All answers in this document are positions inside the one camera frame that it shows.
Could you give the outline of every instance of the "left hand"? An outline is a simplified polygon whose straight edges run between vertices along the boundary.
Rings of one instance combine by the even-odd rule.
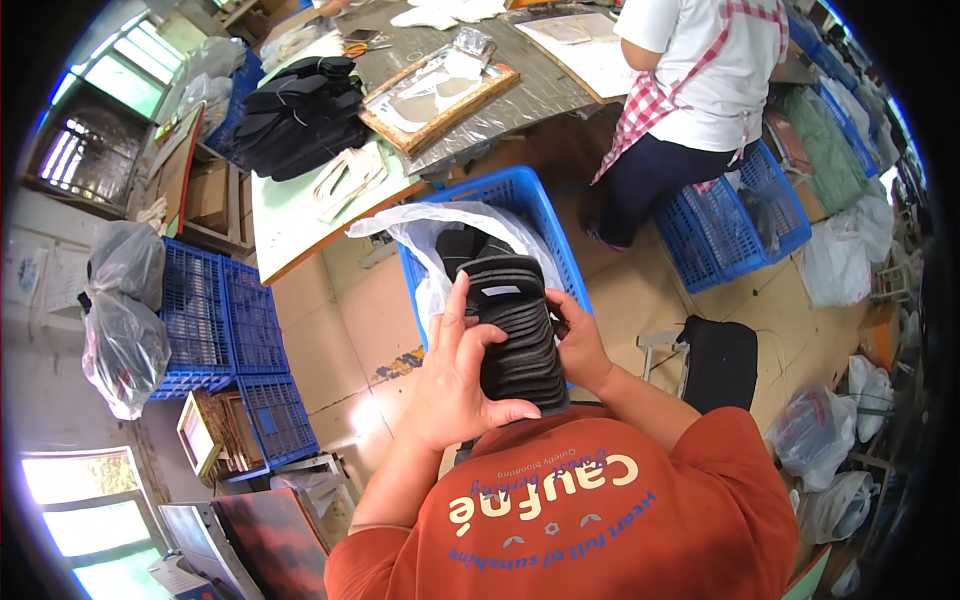
[[[540,409],[518,398],[493,401],[480,389],[480,363],[487,345],[507,334],[491,324],[468,326],[469,277],[461,272],[442,315],[430,321],[430,350],[400,435],[438,452],[519,419],[539,419]]]

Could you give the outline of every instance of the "red gingham apron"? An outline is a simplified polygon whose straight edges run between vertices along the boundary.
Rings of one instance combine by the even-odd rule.
[[[598,182],[600,177],[607,172],[607,169],[620,158],[620,155],[650,131],[650,128],[656,125],[663,117],[674,110],[690,109],[690,107],[676,106],[673,103],[674,97],[680,88],[683,87],[686,82],[690,81],[690,78],[696,75],[708,62],[715,59],[720,53],[720,49],[723,48],[724,43],[727,41],[727,36],[730,33],[730,21],[735,12],[741,12],[765,21],[773,21],[780,25],[780,56],[783,55],[783,52],[786,50],[786,45],[790,41],[790,33],[782,0],[777,1],[777,9],[774,12],[770,12],[765,7],[750,4],[750,0],[727,0],[721,2],[720,18],[723,22],[723,31],[720,32],[720,36],[710,45],[703,57],[693,65],[693,68],[686,74],[686,77],[669,85],[667,91],[664,92],[654,79],[653,69],[640,71],[636,77],[634,87],[631,88],[630,94],[627,96],[627,102],[623,107],[623,114],[620,115],[620,120],[617,121],[616,133],[613,134],[611,150],[603,157],[600,163],[600,170],[593,176],[593,181],[590,183],[591,185]],[[743,137],[740,139],[740,147],[733,154],[730,165],[733,165],[738,159],[743,157],[743,149],[747,145],[747,136],[750,134],[747,126],[749,116],[749,113],[744,111]],[[713,185],[714,181],[716,180],[697,183],[694,187],[697,188],[697,191],[703,193]]]

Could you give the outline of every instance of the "right hand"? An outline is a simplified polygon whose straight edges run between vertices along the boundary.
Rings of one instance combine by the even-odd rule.
[[[546,302],[554,314],[563,317],[557,326],[560,362],[564,376],[573,385],[596,394],[613,369],[613,363],[603,350],[597,322],[569,294],[546,290]]]

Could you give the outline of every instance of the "finger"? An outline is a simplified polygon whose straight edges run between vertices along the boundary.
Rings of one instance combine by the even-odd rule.
[[[457,373],[464,382],[471,382],[480,378],[480,363],[483,362],[487,346],[507,341],[507,334],[503,329],[489,323],[481,323],[471,327],[464,333],[457,348]]]
[[[467,291],[470,282],[467,273],[461,271],[453,282],[450,295],[446,298],[446,309],[440,321],[440,336],[437,348],[444,354],[456,355],[460,338],[467,328],[464,324],[464,311],[467,310]]]
[[[562,342],[566,337],[566,334],[570,332],[570,327],[563,321],[554,321],[553,332]]]
[[[566,292],[546,288],[544,293],[547,303],[552,304],[554,308],[559,310],[567,323],[574,324],[583,315],[584,309]]]
[[[430,317],[430,330],[426,334],[426,351],[432,352],[437,349],[440,341],[440,320],[443,315],[434,315]]]
[[[510,398],[505,400],[484,399],[480,406],[480,414],[484,423],[490,428],[502,427],[507,423],[521,419],[539,419],[540,409],[533,402]]]

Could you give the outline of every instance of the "tiled floor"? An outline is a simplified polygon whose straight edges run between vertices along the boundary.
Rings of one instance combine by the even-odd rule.
[[[537,132],[530,143],[539,140],[540,146],[551,147],[556,142],[552,135],[557,134]],[[833,384],[843,373],[847,356],[856,349],[856,327],[866,302],[812,309],[795,257],[691,297],[652,225],[620,254],[587,239],[577,227],[577,211],[595,204],[602,192],[572,184],[561,156],[546,151],[538,156],[534,166],[551,193],[604,345],[615,362],[641,373],[644,354],[636,347],[636,336],[679,330],[689,314],[743,323],[757,331],[751,413],[760,432],[802,387]],[[507,147],[492,153],[478,171],[518,161],[522,153]],[[284,345],[310,423],[322,449],[345,456],[361,491],[400,427],[422,358],[399,258],[364,270],[358,259],[370,250],[367,240],[337,239],[274,285]],[[668,357],[665,349],[653,359],[659,363]],[[679,359],[665,360],[651,380],[676,393],[680,371]],[[576,390],[574,396],[584,399],[589,394]],[[450,449],[442,473],[452,466],[452,458]]]

